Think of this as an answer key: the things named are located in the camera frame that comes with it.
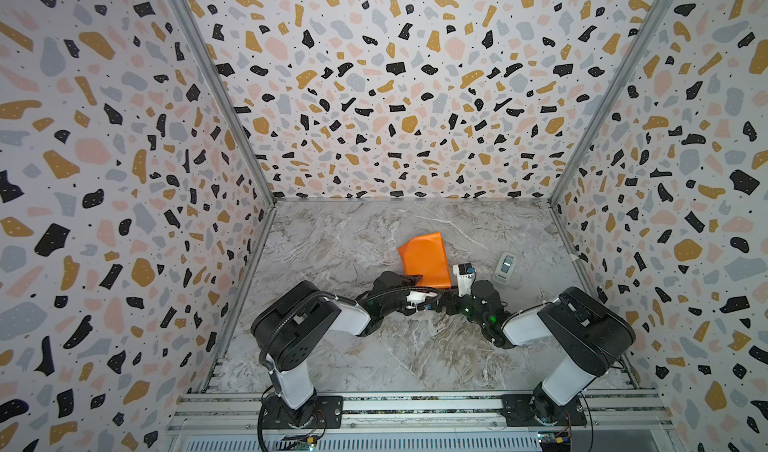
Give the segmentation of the white tape dispenser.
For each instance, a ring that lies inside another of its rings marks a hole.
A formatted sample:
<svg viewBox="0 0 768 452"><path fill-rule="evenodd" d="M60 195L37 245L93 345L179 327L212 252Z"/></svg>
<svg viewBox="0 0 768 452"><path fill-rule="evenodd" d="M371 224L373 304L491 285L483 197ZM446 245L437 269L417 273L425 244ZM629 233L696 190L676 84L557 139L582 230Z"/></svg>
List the white tape dispenser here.
<svg viewBox="0 0 768 452"><path fill-rule="evenodd" d="M512 279L515 267L517 264L517 257L510 252L505 252L501 255L497 261L492 280L507 285Z"/></svg>

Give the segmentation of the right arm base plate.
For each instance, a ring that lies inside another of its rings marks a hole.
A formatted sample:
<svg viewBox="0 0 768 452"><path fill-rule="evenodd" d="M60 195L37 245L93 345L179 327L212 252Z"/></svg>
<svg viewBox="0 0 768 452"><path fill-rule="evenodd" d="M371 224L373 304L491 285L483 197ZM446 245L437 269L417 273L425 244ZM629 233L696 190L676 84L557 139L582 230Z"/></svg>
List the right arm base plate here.
<svg viewBox="0 0 768 452"><path fill-rule="evenodd" d="M561 406L545 393L504 394L500 413L508 427L586 426L586 408L578 397Z"/></svg>

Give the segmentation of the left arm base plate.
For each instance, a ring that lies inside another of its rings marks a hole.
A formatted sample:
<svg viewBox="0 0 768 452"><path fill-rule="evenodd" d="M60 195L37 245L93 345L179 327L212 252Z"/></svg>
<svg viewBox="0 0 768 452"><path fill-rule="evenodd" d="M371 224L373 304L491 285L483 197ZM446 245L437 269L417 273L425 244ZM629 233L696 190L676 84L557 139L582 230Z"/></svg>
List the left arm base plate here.
<svg viewBox="0 0 768 452"><path fill-rule="evenodd" d="M314 395L298 409L292 409L277 395L269 395L263 400L262 408L263 429L339 429L344 398L341 395Z"/></svg>

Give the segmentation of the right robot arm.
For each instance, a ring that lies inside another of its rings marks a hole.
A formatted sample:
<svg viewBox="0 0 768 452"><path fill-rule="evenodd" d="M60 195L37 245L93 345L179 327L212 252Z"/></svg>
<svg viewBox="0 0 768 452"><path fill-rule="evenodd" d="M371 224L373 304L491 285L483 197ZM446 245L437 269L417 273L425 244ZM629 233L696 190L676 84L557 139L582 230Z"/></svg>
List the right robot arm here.
<svg viewBox="0 0 768 452"><path fill-rule="evenodd" d="M491 282L474 283L460 295L440 299L449 315L461 315L479 326L494 346L511 349L553 338L565 357L533 392L532 404L558 410L568 405L595 379L603 376L636 340L628 322L578 287L569 287L552 301L511 313Z"/></svg>

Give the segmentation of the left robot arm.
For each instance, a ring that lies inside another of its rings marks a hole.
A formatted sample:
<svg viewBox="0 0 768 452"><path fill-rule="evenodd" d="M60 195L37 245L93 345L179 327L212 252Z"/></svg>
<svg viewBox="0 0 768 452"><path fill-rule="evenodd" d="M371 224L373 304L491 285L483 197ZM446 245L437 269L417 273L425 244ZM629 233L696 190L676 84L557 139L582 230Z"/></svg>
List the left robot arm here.
<svg viewBox="0 0 768 452"><path fill-rule="evenodd" d="M316 389L306 361L328 332L365 337L391 313L423 310L442 292L420 286L418 276L386 271L370 290L355 298L323 291L303 280L253 321L251 334L259 346L258 362L290 412L315 400Z"/></svg>

